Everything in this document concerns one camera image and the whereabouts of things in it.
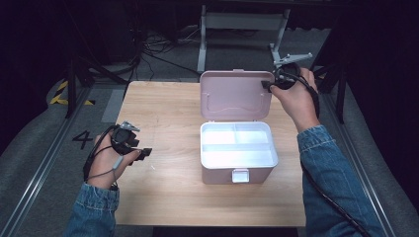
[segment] person's left hand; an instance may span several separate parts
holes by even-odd
[[[100,136],[96,137],[95,143],[98,142],[99,137]],[[105,189],[105,190],[108,190],[111,188],[111,185],[123,174],[124,170],[126,169],[126,166],[128,166],[131,162],[133,162],[141,153],[140,150],[131,151],[129,154],[124,156],[124,159],[121,162],[120,166],[115,171],[111,171],[114,164],[117,162],[118,158],[120,157],[120,154],[118,154],[112,147],[111,133],[108,133],[105,135],[104,139],[102,140],[96,152],[97,152],[96,157],[90,169],[89,179],[87,180],[87,184],[91,186],[95,186],[100,189]]]

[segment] hand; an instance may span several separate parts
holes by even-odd
[[[300,71],[300,75],[317,91],[313,73],[306,68],[301,68]],[[272,94],[281,101],[287,114],[293,119],[298,132],[320,124],[315,114],[312,98],[300,82],[296,82],[288,90],[281,90],[274,85],[270,89]]]
[[[99,137],[100,136],[96,137],[95,143],[98,142]],[[114,164],[120,157],[120,154],[118,154],[112,147],[110,133],[105,135],[104,139],[102,140],[96,152],[97,153],[96,153],[95,160],[92,164],[92,167],[90,168],[89,180],[87,181],[87,184],[91,186],[95,186],[100,189],[105,189],[105,190],[108,190],[111,188],[111,185],[114,183],[114,181],[116,181],[123,174],[124,170],[126,169],[126,166],[129,165],[131,162],[133,162],[140,154],[140,150],[134,150],[130,152],[129,154],[124,156],[124,159],[121,162],[120,166],[115,171],[111,171]]]

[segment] pink storage box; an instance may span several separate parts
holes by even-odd
[[[270,72],[207,71],[201,76],[203,182],[209,185],[263,183],[278,164],[269,126],[272,94],[261,81]]]

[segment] yellow tape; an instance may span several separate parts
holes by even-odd
[[[68,100],[65,99],[59,99],[61,97],[62,92],[64,89],[68,86],[68,81],[64,79],[64,81],[59,85],[58,89],[55,92],[55,95],[53,96],[52,100],[49,102],[52,104],[60,104],[60,105],[68,105]],[[86,106],[94,106],[96,104],[96,101],[93,100],[87,100],[84,105]]]

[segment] jacket sleeve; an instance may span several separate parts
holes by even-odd
[[[119,191],[83,184],[63,236],[113,236]]]
[[[383,236],[376,212],[348,159],[323,125],[297,136],[301,164],[314,182],[371,236]],[[304,174],[303,201],[307,236],[361,236],[313,187]]]

